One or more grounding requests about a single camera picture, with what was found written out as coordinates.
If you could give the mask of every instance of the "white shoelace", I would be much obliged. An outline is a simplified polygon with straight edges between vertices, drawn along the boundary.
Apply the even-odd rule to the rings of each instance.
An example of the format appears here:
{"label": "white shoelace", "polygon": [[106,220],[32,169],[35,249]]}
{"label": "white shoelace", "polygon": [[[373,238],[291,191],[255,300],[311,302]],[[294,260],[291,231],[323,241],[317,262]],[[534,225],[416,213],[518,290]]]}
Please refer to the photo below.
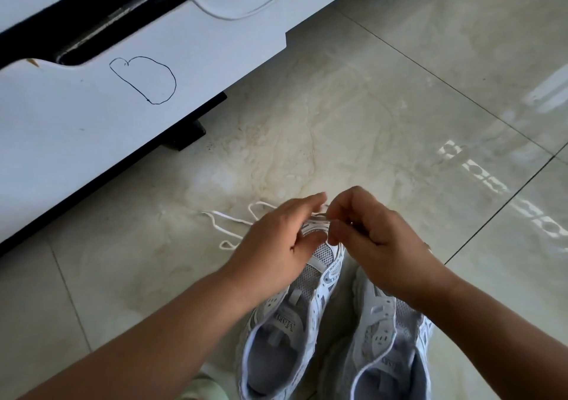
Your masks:
{"label": "white shoelace", "polygon": [[[249,204],[248,205],[248,211],[251,213],[255,222],[257,220],[259,220],[260,218],[257,215],[255,215],[254,212],[252,211],[252,207],[254,207],[254,206],[266,206],[266,207],[270,207],[271,209],[276,209],[276,206],[273,206],[272,204],[269,204],[269,203],[265,203],[264,201],[257,201],[256,203]],[[217,225],[215,223],[215,216],[214,215],[224,217],[225,219],[229,219],[229,220],[232,220],[234,222],[243,223],[245,225],[252,225],[253,224],[253,222],[249,222],[249,221],[244,220],[244,219],[237,219],[236,217],[231,217],[229,215],[225,215],[224,213],[221,213],[220,211],[217,211],[217,210],[202,211],[202,213],[211,218],[211,222],[213,223],[213,228],[215,228],[217,231],[224,232],[225,234],[230,235],[231,237],[234,237],[234,238],[238,238],[240,240],[243,239],[242,236],[235,234],[234,232],[227,231],[224,228],[221,228],[219,225]],[[221,249],[223,251],[234,251],[237,248],[237,246],[238,246],[238,244],[236,244],[236,245],[232,244],[229,240],[223,240],[221,243],[219,243],[219,249]]]}

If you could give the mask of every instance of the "marble floor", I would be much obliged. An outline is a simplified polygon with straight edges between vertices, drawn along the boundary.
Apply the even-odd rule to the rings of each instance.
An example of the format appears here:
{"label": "marble floor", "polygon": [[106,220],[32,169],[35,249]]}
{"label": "marble floor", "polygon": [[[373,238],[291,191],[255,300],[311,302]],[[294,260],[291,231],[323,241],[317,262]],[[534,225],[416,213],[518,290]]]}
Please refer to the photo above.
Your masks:
{"label": "marble floor", "polygon": [[[203,209],[243,217],[260,198],[355,184],[452,270],[568,343],[567,5],[338,0],[294,28],[203,117],[205,137],[155,150],[0,259],[0,398],[220,267],[228,254]],[[325,348],[351,330],[352,268],[300,400],[315,392]],[[233,396],[238,331],[204,368]],[[434,398],[492,395],[439,331],[428,358]]]}

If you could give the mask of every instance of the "yellow mark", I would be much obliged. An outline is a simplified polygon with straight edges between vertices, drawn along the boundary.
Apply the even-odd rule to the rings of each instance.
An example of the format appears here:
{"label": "yellow mark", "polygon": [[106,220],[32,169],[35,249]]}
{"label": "yellow mark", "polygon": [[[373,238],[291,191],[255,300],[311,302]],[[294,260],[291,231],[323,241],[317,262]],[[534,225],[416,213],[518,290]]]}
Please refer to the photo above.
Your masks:
{"label": "yellow mark", "polygon": [[26,59],[26,60],[27,60],[30,64],[35,65],[35,66],[37,66],[37,67],[39,68],[39,64],[36,62],[35,59],[30,59],[30,58],[28,58],[28,59]]}

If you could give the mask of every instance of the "black cabinet base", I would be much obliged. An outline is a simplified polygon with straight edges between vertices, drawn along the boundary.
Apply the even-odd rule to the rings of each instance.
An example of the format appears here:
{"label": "black cabinet base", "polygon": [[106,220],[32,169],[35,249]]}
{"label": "black cabinet base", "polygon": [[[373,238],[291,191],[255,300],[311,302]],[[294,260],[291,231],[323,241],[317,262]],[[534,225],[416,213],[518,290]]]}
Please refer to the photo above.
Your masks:
{"label": "black cabinet base", "polygon": [[0,256],[23,242],[26,238],[38,232],[40,229],[45,227],[57,217],[61,216],[75,204],[85,199],[105,183],[111,181],[113,178],[121,174],[125,169],[138,162],[158,146],[163,144],[180,151],[201,138],[203,135],[205,135],[205,129],[203,129],[201,123],[199,123],[197,119],[203,116],[210,109],[213,109],[218,104],[226,100],[226,98],[227,96],[224,92],[215,95],[209,101],[205,102],[205,104],[203,104],[201,107],[189,113],[179,122],[166,129],[166,131],[163,131],[158,137],[147,142],[137,151],[131,153],[129,156],[118,162],[113,167],[110,167],[99,177],[96,177],[94,180],[87,183],[72,195],[65,198],[59,204],[47,210],[43,215],[27,224],[16,234],[12,235],[10,238],[5,239],[2,243],[0,243]]}

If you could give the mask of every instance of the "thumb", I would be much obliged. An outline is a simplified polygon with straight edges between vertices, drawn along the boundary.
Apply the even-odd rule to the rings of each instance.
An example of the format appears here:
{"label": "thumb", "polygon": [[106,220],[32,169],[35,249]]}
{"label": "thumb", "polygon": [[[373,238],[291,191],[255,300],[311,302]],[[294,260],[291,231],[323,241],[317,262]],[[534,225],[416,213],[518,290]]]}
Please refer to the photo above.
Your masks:
{"label": "thumb", "polygon": [[377,245],[371,239],[340,220],[331,221],[330,241],[332,243],[343,243],[349,254],[359,264],[361,264],[361,260],[365,260],[377,252]]}
{"label": "thumb", "polygon": [[294,246],[294,254],[308,261],[317,247],[325,243],[327,234],[324,231],[315,231],[300,238]]}

